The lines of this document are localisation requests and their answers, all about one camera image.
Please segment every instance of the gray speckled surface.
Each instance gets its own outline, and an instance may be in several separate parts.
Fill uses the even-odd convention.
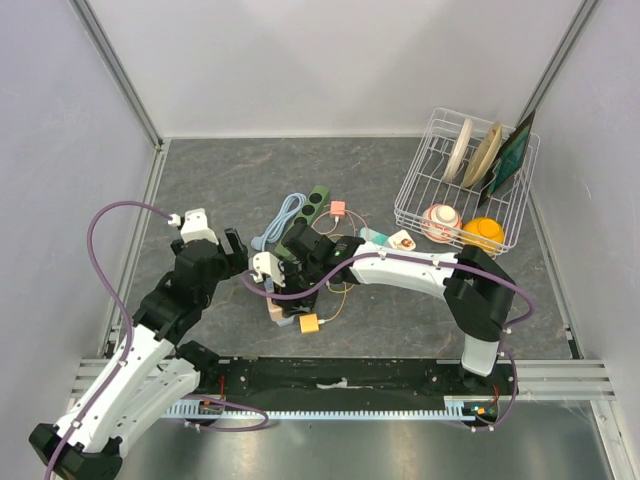
[[[291,192],[313,185],[331,188],[333,199],[362,214],[383,233],[398,230],[393,201],[418,147],[417,138],[174,140],[156,197],[156,206],[184,213],[205,207],[212,228],[238,229],[243,242],[260,235]],[[338,230],[351,231],[345,222]],[[446,247],[422,237],[420,251]],[[173,267],[169,248],[177,232],[152,218],[140,253],[129,308]],[[518,358],[570,358],[562,320],[529,214],[520,241],[498,263],[538,302],[536,316],[509,339]],[[341,295],[321,292],[316,310],[336,311]],[[526,304],[516,300],[513,316]],[[463,334],[444,302],[424,294],[382,286],[356,287],[343,313],[316,334],[297,325],[277,327],[264,299],[250,294],[239,278],[222,282],[201,322],[185,337],[221,355],[304,355],[458,358]]]

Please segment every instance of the small object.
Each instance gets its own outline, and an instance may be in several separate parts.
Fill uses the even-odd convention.
[[[391,248],[398,250],[415,250],[416,248],[416,242],[413,241],[413,238],[411,238],[409,232],[406,230],[400,230],[394,233],[389,237],[388,242]]]
[[[462,130],[460,130],[460,135],[458,135],[458,139],[456,140],[456,143],[453,145],[451,156],[449,157],[449,161],[447,162],[447,168],[445,168],[444,174],[442,175],[443,182],[451,183],[453,182],[453,179],[456,177],[456,174],[458,173],[458,169],[460,168],[460,163],[462,163],[464,154],[467,151],[467,145],[469,145],[469,139],[471,138],[472,131],[473,131],[473,120],[467,117],[465,118],[464,123],[462,124]]]
[[[180,228],[182,226],[182,218],[177,213],[171,214],[171,219],[167,221],[167,225],[174,228]]]
[[[271,277],[267,277],[267,279],[264,281],[264,289],[269,293],[274,292],[273,279]],[[276,305],[275,302],[270,298],[266,298],[265,300],[267,301],[269,318],[271,318],[271,320],[276,325],[278,325],[279,327],[286,327],[287,325],[291,325],[293,323],[293,315],[290,317],[285,317],[284,311],[282,310],[282,307],[280,305]]]
[[[373,242],[376,245],[382,245],[383,247],[390,247],[389,236],[384,233],[377,232],[372,228],[363,227],[360,229],[360,237],[364,238],[367,242]]]
[[[307,313],[300,315],[300,331],[302,333],[315,333],[320,331],[318,324],[318,315],[315,313]]]
[[[329,207],[329,211],[331,212],[329,216],[331,218],[343,219],[345,216],[346,208],[347,208],[347,205],[345,202],[341,202],[339,200],[332,200],[331,206]]]
[[[449,205],[436,203],[422,214],[422,233],[437,243],[449,243],[462,227],[460,214]]]
[[[525,118],[515,131],[509,135],[509,138],[498,151],[496,155],[497,167],[495,170],[495,178],[493,172],[489,172],[484,179],[484,187],[482,194],[478,199],[478,206],[482,206],[496,190],[498,190],[506,181],[516,174],[527,157],[527,147],[529,146],[529,137],[531,135],[531,127],[533,126],[533,118],[536,111],[532,111]]]
[[[462,179],[462,188],[471,188],[489,170],[489,167],[496,158],[500,144],[502,143],[502,124],[495,122],[491,125],[489,132],[484,137],[476,153],[469,161],[469,166]]]
[[[492,218],[474,218],[467,223],[462,230],[466,232],[461,235],[464,243],[480,247],[489,255],[495,255],[504,243],[504,230],[502,230],[500,224]]]

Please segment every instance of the plate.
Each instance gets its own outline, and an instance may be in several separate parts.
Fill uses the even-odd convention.
[[[467,151],[467,145],[469,144],[472,131],[473,121],[470,118],[465,118],[462,124],[462,130],[460,130],[460,135],[458,135],[458,139],[453,145],[451,156],[447,162],[447,168],[445,168],[444,174],[442,175],[443,182],[451,183],[456,177],[460,163],[462,163],[462,159],[464,158],[464,153]]]
[[[491,125],[489,132],[476,149],[476,153],[471,157],[467,171],[462,179],[463,188],[472,187],[478,180],[484,177],[493,160],[496,158],[496,153],[498,153],[501,143],[502,124],[496,122]]]

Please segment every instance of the gray floor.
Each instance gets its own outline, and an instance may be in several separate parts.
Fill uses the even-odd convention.
[[[493,433],[442,422],[284,421],[196,433],[160,420],[119,480],[611,480],[588,403],[519,402]]]
[[[313,185],[331,188],[333,199],[362,214],[371,228],[398,230],[393,202],[418,147],[417,138],[238,139],[173,141],[156,197],[167,212],[205,207],[212,227],[236,227],[245,244],[261,234],[291,192]],[[342,233],[349,233],[345,222]],[[172,268],[177,238],[152,218],[140,253],[129,308],[135,310],[162,274]],[[421,251],[441,245],[416,238]],[[509,346],[517,358],[570,358],[556,299],[529,214],[520,241],[498,263],[537,300],[539,310],[517,329]],[[317,310],[332,315],[340,295],[321,293]],[[512,314],[526,305],[517,300]],[[447,306],[426,295],[381,286],[354,289],[340,317],[320,332],[301,335],[296,325],[279,328],[262,298],[239,279],[219,285],[212,306],[186,339],[221,355],[390,356],[459,358],[463,334]]]

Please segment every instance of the dish rack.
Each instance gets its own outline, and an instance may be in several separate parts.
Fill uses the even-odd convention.
[[[451,150],[460,134],[465,118],[473,120],[471,139],[453,182],[446,183],[440,179],[444,174]],[[478,243],[486,245],[487,250],[494,255],[501,255],[516,246],[524,212],[527,208],[527,196],[538,157],[540,137],[531,133],[525,160],[520,170],[506,184],[502,185],[495,195],[489,197],[481,207],[477,207],[480,194],[485,188],[489,188],[489,184],[484,186],[484,180],[480,179],[471,188],[462,188],[460,183],[469,160],[492,124],[493,122],[488,120],[445,108],[434,110],[394,204],[397,225],[424,235],[422,230],[423,212],[434,203],[442,203],[455,208],[460,213],[463,226],[476,217],[489,217],[502,225],[504,230],[504,243],[496,243],[465,232],[466,239],[477,239]],[[503,125],[503,141],[513,131],[513,127]],[[452,232],[452,239],[448,243],[461,249],[465,245],[460,236],[462,230],[446,225],[442,226]]]

